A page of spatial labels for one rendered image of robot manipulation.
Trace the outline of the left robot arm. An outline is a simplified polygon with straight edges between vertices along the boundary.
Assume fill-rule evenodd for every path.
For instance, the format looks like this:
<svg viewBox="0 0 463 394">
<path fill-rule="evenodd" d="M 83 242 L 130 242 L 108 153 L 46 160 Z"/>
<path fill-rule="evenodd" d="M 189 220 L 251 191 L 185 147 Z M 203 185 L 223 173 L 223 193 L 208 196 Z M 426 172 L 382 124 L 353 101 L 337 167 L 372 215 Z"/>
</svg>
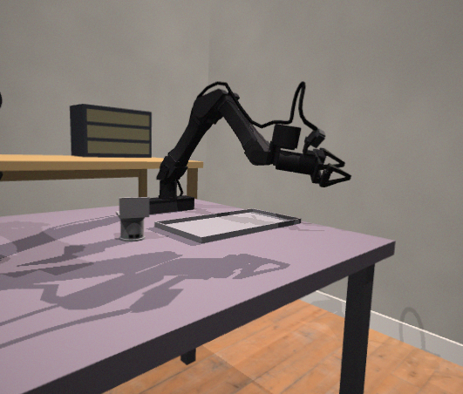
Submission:
<svg viewBox="0 0 463 394">
<path fill-rule="evenodd" d="M 222 89 L 216 89 L 197 98 L 192 112 L 185 132 L 173 151 L 165 156 L 160 164 L 156 177 L 156 180 L 160 181 L 160 195 L 158 198 L 150 198 L 149 204 L 194 200 L 191 196 L 177 196 L 177 180 L 180 180 L 187 171 L 187 163 L 203 135 L 221 118 L 228 122 L 240 140 L 251 164 L 255 166 L 273 164 L 276 170 L 293 172 L 296 153 L 281 148 L 289 150 L 297 148 L 301 127 L 275 124 L 272 141 L 269 143 L 249 122 L 229 92 Z"/>
</svg>

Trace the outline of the white l-shaped bracket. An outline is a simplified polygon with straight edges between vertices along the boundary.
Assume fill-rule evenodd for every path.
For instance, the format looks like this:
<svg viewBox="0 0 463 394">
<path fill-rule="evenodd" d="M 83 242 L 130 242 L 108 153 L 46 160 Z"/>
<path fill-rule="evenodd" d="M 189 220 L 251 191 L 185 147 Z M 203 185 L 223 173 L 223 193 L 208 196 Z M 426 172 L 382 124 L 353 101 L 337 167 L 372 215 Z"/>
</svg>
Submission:
<svg viewBox="0 0 463 394">
<path fill-rule="evenodd" d="M 120 219 L 149 217 L 149 197 L 119 198 Z"/>
</svg>

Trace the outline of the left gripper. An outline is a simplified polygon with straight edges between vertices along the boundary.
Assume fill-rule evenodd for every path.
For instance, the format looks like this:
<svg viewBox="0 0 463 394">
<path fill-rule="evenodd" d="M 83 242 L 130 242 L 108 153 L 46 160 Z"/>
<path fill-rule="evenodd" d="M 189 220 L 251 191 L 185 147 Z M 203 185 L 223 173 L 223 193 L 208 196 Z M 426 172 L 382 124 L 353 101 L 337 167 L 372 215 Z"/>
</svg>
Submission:
<svg viewBox="0 0 463 394">
<path fill-rule="evenodd" d="M 308 150 L 308 147 L 316 138 L 317 134 L 314 130 L 308 137 L 305 137 L 303 153 L 296 153 L 296 164 L 293 173 L 303 173 L 310 175 L 312 183 L 319 184 L 320 187 L 328 187 L 339 182 L 350 180 L 351 175 L 339 168 L 344 167 L 344 161 L 322 147 L 320 147 L 320 149 L 314 148 L 313 151 Z M 331 163 L 328 163 L 328 165 L 324 165 L 326 156 L 331 157 L 337 161 L 338 164 L 332 165 Z M 321 174 L 320 170 L 323 170 L 323 174 Z M 329 180 L 332 172 L 340 173 L 345 177 Z"/>
</svg>

